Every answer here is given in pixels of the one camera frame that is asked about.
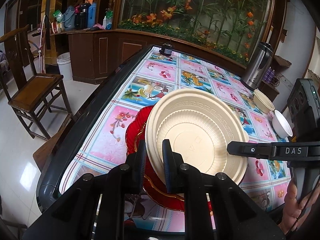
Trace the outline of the person right hand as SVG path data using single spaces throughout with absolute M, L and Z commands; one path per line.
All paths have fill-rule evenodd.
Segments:
M 281 223 L 278 225 L 285 234 L 287 234 L 289 231 L 295 231 L 296 229 L 300 228 L 310 213 L 310 211 L 306 211 L 305 214 L 300 217 L 299 220 L 297 220 L 295 226 L 293 226 L 296 219 L 301 214 L 304 206 L 306 205 L 308 198 L 310 197 L 310 193 L 300 202 L 297 202 L 296 196 L 297 187 L 294 184 L 294 181 L 291 179 L 287 187 L 287 194 L 284 198 L 283 217 Z

